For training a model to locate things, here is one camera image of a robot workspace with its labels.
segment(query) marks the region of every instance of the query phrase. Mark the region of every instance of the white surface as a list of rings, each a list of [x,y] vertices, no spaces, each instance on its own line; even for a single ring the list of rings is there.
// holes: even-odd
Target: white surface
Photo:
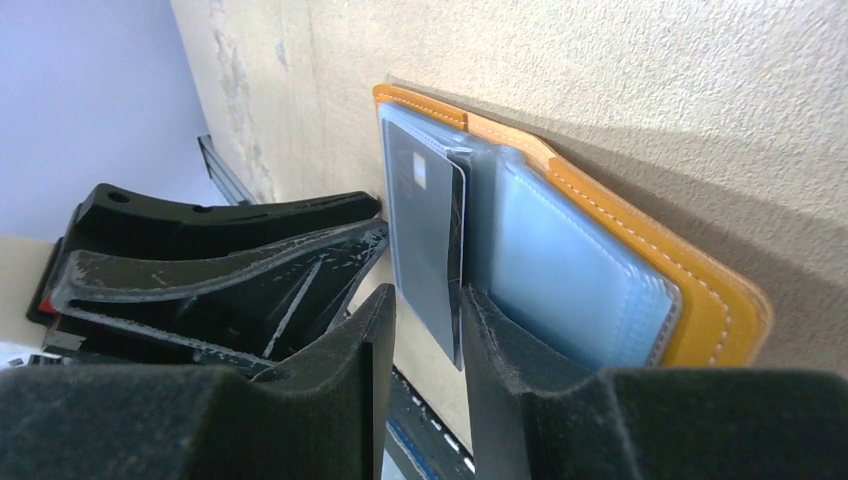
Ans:
[[[0,2],[0,232],[55,241],[98,183],[223,203],[167,0]]]
[[[0,363],[41,350],[47,329],[26,319],[53,244],[0,234]]]
[[[405,478],[389,452],[383,452],[383,477],[381,480],[404,480]]]
[[[215,145],[261,198],[384,196],[371,87],[416,86],[542,135],[763,286],[761,365],[848,374],[848,3],[172,4]],[[397,365],[468,445],[462,375],[398,322]]]

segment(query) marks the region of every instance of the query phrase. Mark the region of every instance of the textured wall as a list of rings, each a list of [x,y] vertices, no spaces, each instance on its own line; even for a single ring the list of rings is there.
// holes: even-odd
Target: textured wall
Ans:
[[[384,195],[370,89],[414,86],[548,139],[763,286],[761,364],[848,374],[848,6],[651,3],[172,0],[215,144],[265,199]],[[467,441],[462,376],[399,321],[398,365]]]

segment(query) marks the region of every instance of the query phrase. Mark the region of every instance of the wall stain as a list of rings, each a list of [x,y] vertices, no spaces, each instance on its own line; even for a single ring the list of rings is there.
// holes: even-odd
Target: wall stain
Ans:
[[[212,38],[217,47],[216,60],[220,65],[219,84],[223,92],[227,126],[231,134],[228,139],[218,140],[235,149],[236,158],[226,160],[240,172],[251,193],[262,203],[276,200],[274,181],[270,170],[262,162],[259,145],[260,129],[253,121],[250,111],[250,83],[248,69],[239,56],[238,47],[230,34],[230,26],[221,0],[209,3],[209,20]],[[277,58],[287,68],[285,47],[278,41]]]

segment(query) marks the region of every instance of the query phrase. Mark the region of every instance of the card holder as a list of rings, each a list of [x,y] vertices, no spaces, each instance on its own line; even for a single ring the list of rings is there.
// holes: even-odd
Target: card holder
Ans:
[[[538,137],[398,86],[375,86],[374,99],[378,107],[402,105],[521,151],[528,167],[677,286],[682,311],[660,365],[749,365],[759,353],[774,313],[755,284],[618,197]]]
[[[465,225],[465,172],[439,142],[397,115],[380,111],[390,242],[401,298],[458,366]]]
[[[523,163],[499,167],[495,304],[587,368],[657,365],[678,320],[677,287]]]
[[[451,162],[466,174],[465,281],[489,292],[530,333],[587,367],[658,363],[680,310],[673,284],[526,168],[519,150],[397,104],[380,105],[379,115],[398,290],[449,357],[458,356],[459,338],[456,317],[448,324],[444,312],[455,311],[455,297],[451,285],[444,294],[444,276],[429,272],[454,257],[450,247],[446,258],[441,246],[422,242],[418,231],[429,231],[429,239],[445,238],[450,212],[444,189],[415,198],[402,191],[415,183],[404,177],[414,175],[416,192],[431,188],[420,181],[425,172],[410,167],[409,152],[421,156],[422,149],[437,154],[432,168]],[[436,173],[428,170],[427,182]],[[440,184],[448,182],[447,174],[442,168]],[[413,200],[418,203],[410,205]]]

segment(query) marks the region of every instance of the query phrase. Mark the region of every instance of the leather wallet cover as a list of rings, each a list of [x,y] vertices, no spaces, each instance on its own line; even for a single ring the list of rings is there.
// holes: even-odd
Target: leather wallet cover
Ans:
[[[528,167],[675,285],[682,310],[660,365],[748,365],[759,353],[773,311],[756,285],[615,195],[536,136],[402,87],[377,85],[374,99],[378,107],[402,105],[521,151]]]

